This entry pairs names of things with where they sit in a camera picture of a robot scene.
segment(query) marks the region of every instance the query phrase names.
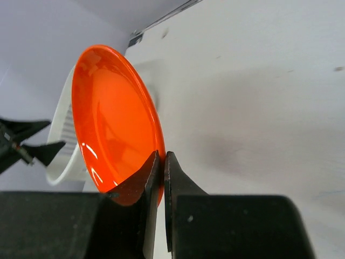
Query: orange bowl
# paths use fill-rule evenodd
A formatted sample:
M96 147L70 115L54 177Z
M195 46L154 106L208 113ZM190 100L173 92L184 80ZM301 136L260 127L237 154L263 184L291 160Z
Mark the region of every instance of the orange bowl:
M87 48L72 81L75 133L100 192L134 174L151 153L165 159L163 133L151 97L131 64L111 47Z

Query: orange dish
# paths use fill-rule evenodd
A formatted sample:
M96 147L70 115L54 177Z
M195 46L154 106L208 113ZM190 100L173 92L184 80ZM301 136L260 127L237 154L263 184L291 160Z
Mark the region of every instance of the orange dish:
M86 49L72 81L75 133L86 167L100 192L134 174L151 153L165 159L163 133L138 73L111 47Z

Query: black object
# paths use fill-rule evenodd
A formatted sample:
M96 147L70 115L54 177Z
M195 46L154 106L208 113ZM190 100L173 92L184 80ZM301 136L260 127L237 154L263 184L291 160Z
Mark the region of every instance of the black object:
M51 163L65 145L64 141L41 146L20 145L49 124L48 120L28 122L0 118L0 174L20 159L28 165L33 164L33 158L45 166Z
M152 259L162 170L156 151L107 194L0 193L0 258ZM286 197L208 195L173 152L164 188L175 259L314 258Z

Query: white basket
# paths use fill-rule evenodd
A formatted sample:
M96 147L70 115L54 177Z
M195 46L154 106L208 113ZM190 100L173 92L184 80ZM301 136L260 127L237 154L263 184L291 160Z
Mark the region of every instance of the white basket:
M48 143L64 140L66 145L46 168L47 181L57 185L62 181L87 181L91 177L81 156L77 137L75 136L72 117L71 88L74 67L71 69L51 124Z

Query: orange plate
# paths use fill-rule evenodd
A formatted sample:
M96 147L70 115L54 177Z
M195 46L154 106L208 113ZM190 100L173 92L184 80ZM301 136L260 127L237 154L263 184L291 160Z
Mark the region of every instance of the orange plate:
M75 133L100 192L134 174L158 150L163 133L151 97L131 64L116 50L94 45L75 65L72 82Z

